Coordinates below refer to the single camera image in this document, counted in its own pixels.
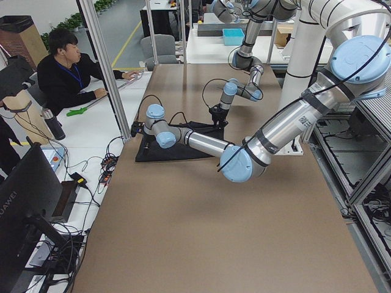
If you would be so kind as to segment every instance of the man's hand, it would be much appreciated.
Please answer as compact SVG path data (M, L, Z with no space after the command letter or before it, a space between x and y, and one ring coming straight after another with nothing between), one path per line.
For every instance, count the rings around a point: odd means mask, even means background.
M100 89L96 89L93 91L93 93L95 94L95 98L96 99L100 99L100 98L103 98L104 96L106 96L108 93L106 92L105 89L103 88L100 88Z
M124 73L122 73L122 78L127 79L127 80L131 80L131 79L134 79L137 74L139 74L138 71L124 72Z

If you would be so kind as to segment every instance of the blue box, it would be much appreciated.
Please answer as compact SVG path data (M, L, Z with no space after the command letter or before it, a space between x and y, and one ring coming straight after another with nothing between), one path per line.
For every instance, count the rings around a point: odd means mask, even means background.
M225 46L240 46L244 38L242 29L223 29L222 38Z

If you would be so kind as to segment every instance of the computer monitor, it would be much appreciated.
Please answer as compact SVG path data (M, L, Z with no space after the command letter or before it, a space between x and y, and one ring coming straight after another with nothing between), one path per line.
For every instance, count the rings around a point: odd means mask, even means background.
M0 185L0 292L11 292L42 233L66 243L49 223L62 186L39 144Z

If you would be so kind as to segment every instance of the man's hair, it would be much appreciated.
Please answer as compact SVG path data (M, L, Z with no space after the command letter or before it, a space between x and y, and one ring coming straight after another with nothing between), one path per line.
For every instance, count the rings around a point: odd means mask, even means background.
M78 38L67 29L54 29L49 33L49 52L57 54L57 49L65 49L68 44L77 45Z

